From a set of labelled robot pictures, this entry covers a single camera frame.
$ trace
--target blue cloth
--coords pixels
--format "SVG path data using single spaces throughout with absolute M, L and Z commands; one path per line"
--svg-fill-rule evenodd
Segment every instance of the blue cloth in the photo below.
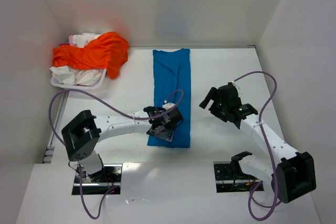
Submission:
M 149 136 L 147 145 L 169 148 L 190 147 L 190 110 L 191 110 L 191 71 L 190 50 L 180 49 L 175 52 L 153 50 L 154 59 L 154 106 L 162 107 L 164 99 L 176 89 L 184 91 L 179 111 L 183 123 L 176 128 L 172 142 Z M 175 93 L 168 102 L 176 103 L 180 93 Z

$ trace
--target white floor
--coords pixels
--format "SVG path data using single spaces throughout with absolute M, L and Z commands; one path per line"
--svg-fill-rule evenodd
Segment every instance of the white floor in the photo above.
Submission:
M 224 123 L 198 107 L 211 87 L 220 87 L 251 71 L 261 70 L 255 49 L 192 49 L 191 147 L 170 149 L 149 147 L 148 137 L 132 134 L 114 137 L 96 147 L 104 163 L 124 163 L 121 195 L 109 196 L 101 218 L 92 221 L 79 196 L 72 196 L 74 172 L 67 167 L 65 148 L 57 140 L 52 164 L 35 165 L 17 223 L 253 223 L 247 209 L 248 193 L 217 194 L 214 161 L 229 161 L 242 151 L 267 160 L 257 145 L 233 124 Z M 240 80 L 243 103 L 260 110 L 269 97 L 265 78 L 256 74 Z M 130 50 L 129 61 L 117 80 L 106 79 L 93 92 L 124 112 L 138 111 L 153 104 L 152 50 Z M 83 94 L 71 93 L 58 128 L 80 111 L 94 115 L 113 114 Z M 282 136 L 272 107 L 264 120 Z M 270 202 L 272 192 L 256 193 Z M 96 214 L 101 196 L 86 196 Z M 254 207 L 262 216 L 265 210 Z M 310 195 L 281 204 L 266 223 L 319 223 Z

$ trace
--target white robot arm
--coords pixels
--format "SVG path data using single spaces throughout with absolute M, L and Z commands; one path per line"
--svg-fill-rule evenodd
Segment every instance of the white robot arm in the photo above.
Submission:
M 149 106 L 128 114 L 129 118 L 123 115 L 93 116 L 90 110 L 84 110 L 62 129 L 68 158 L 78 161 L 93 182 L 99 180 L 104 174 L 104 165 L 94 150 L 97 143 L 130 133 L 145 133 L 171 142 L 176 127 L 183 121 L 178 108 L 173 107 L 173 103 L 166 103 L 162 108 Z M 169 109 L 172 111 L 152 119 Z
M 288 203 L 316 189 L 314 161 L 307 153 L 286 143 L 264 121 L 259 122 L 258 112 L 250 104 L 242 104 L 236 87 L 229 82 L 220 88 L 211 88 L 205 100 L 199 105 L 205 109 L 210 100 L 211 114 L 224 122 L 232 122 L 249 135 L 268 154 L 268 148 L 261 132 L 262 124 L 275 159 L 278 177 L 278 198 Z M 250 152 L 242 152 L 232 157 L 232 170 L 235 176 L 253 175 L 268 183 L 274 190 L 273 168 L 259 160 Z

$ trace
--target purple cable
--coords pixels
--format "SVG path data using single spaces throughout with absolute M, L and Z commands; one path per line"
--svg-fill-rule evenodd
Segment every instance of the purple cable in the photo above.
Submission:
M 266 106 L 269 104 L 269 102 L 272 100 L 272 98 L 274 97 L 275 95 L 275 92 L 277 91 L 277 81 L 276 79 L 269 73 L 267 72 L 264 72 L 264 71 L 253 71 L 253 72 L 250 72 L 250 73 L 247 73 L 239 78 L 237 78 L 236 80 L 234 80 L 235 82 L 246 77 L 246 76 L 249 76 L 250 74 L 254 74 L 254 73 L 262 73 L 262 74 L 265 74 L 269 77 L 271 77 L 271 79 L 273 80 L 274 82 L 274 89 L 273 89 L 273 92 L 272 94 L 270 95 L 270 97 L 268 98 L 268 100 L 266 101 L 266 103 L 264 104 L 264 106 L 261 108 L 260 110 L 260 114 L 259 114 L 259 123 L 261 122 L 261 117 L 262 117 L 262 114 L 266 108 Z M 274 212 L 275 208 L 277 207 L 277 205 L 279 203 L 277 203 L 277 200 L 278 200 L 278 194 L 279 194 L 279 186 L 278 186 L 278 176 L 277 176 L 277 173 L 276 173 L 276 166 L 275 166 L 275 161 L 274 161 L 274 157 L 273 157 L 273 153 L 272 153 L 272 149 L 269 145 L 269 142 L 268 142 L 268 139 L 267 139 L 267 136 L 266 136 L 266 133 L 265 133 L 265 130 L 264 130 L 264 127 L 262 124 L 260 124 L 260 129 L 261 129 L 261 132 L 262 132 L 262 135 L 265 139 L 265 143 L 266 143 L 266 146 L 267 146 L 267 150 L 268 150 L 268 153 L 269 153 L 269 157 L 271 159 L 271 163 L 272 163 L 272 168 L 273 168 L 273 179 L 274 179 L 274 199 L 273 199 L 273 203 L 272 205 L 269 207 L 270 210 L 268 211 L 268 213 L 261 217 L 261 218 L 258 218 L 256 217 L 253 212 L 252 212 L 252 208 L 251 208 L 251 201 L 253 199 L 253 193 L 257 190 L 257 188 L 261 185 L 262 181 L 260 181 L 255 187 L 252 188 L 252 190 L 250 191 L 250 196 L 248 198 L 248 211 L 250 213 L 250 215 L 255 219 L 255 220 L 258 220 L 258 221 L 263 221 L 263 220 L 266 220 L 268 219 L 271 214 Z M 259 206 L 262 206 L 262 207 L 265 207 L 267 208 L 268 206 L 264 206 L 260 203 L 258 203 L 257 205 Z
M 114 186 L 114 187 L 112 187 L 111 189 L 109 189 L 109 190 L 106 191 L 106 193 L 103 195 L 103 197 L 102 197 L 101 200 L 100 200 L 100 204 L 99 204 L 99 209 L 98 209 L 98 214 L 97 214 L 97 216 L 93 216 L 93 215 L 89 212 L 89 210 L 88 210 L 88 208 L 87 208 L 87 206 L 85 205 L 85 202 L 84 202 L 83 186 L 82 186 L 82 183 L 83 183 L 83 181 L 82 181 L 82 167 L 79 165 L 78 169 L 79 169 L 79 191 L 80 191 L 80 199 L 82 200 L 83 207 L 84 207 L 84 209 L 85 209 L 85 212 L 88 214 L 88 216 L 89 216 L 91 219 L 93 219 L 93 220 L 97 220 L 97 219 L 99 218 L 99 216 L 100 216 L 101 205 L 103 204 L 103 200 L 104 200 L 104 198 L 106 197 L 107 194 L 111 193 L 114 189 L 116 189 L 116 188 L 119 187 L 119 186 Z
M 250 189 L 250 194 L 251 194 L 251 191 L 255 188 L 255 187 L 259 187 L 261 185 L 262 182 L 259 182 L 259 183 L 256 183 L 254 185 L 251 186 L 251 189 Z M 271 208 L 272 206 L 265 206 L 265 205 L 262 205 L 260 204 L 258 201 L 256 201 L 253 196 L 252 196 L 252 200 L 255 204 L 257 204 L 259 207 L 263 207 L 263 208 Z
M 69 91 L 74 91 L 74 92 L 79 92 L 79 93 L 83 93 L 83 94 L 86 94 L 94 99 L 96 99 L 97 101 L 101 102 L 102 104 L 104 104 L 105 106 L 107 106 L 108 108 L 110 108 L 111 110 L 117 112 L 118 114 L 121 114 L 123 116 L 125 116 L 126 118 L 129 118 L 129 119 L 134 119 L 134 120 L 152 120 L 152 119 L 156 119 L 156 118 L 160 118 L 168 113 L 170 113 L 172 110 L 174 110 L 182 101 L 183 99 L 183 96 L 184 96 L 184 92 L 182 89 L 176 89 L 174 92 L 172 92 L 166 99 L 165 101 L 167 101 L 173 94 L 175 94 L 176 92 L 181 92 L 181 97 L 180 99 L 178 100 L 178 102 L 172 106 L 170 109 L 168 109 L 167 111 L 164 111 L 162 112 L 161 114 L 159 115 L 154 115 L 154 116 L 150 116 L 148 118 L 133 118 L 132 116 L 126 114 L 126 113 L 123 113 L 121 112 L 120 110 L 117 110 L 115 107 L 109 105 L 107 102 L 103 101 L 102 99 L 96 97 L 95 95 L 93 94 L 90 94 L 89 92 L 86 92 L 86 91 L 83 91 L 83 90 L 79 90 L 79 89 L 64 89 L 64 90 L 61 90 L 59 91 L 58 93 L 56 93 L 54 95 L 54 97 L 51 99 L 50 101 L 50 104 L 49 104 L 49 110 L 48 110 L 48 118 L 49 118 L 49 124 L 50 124 L 50 127 L 51 127 L 51 130 L 52 132 L 54 133 L 54 135 L 57 137 L 58 140 L 60 140 L 60 142 L 65 145 L 63 139 L 57 134 L 55 128 L 54 128 L 54 125 L 53 125 L 53 121 L 51 119 L 51 108 L 53 107 L 53 103 L 54 103 L 54 100 L 56 99 L 56 97 L 58 97 L 60 94 L 63 94 L 63 93 L 66 93 L 66 92 L 69 92 Z

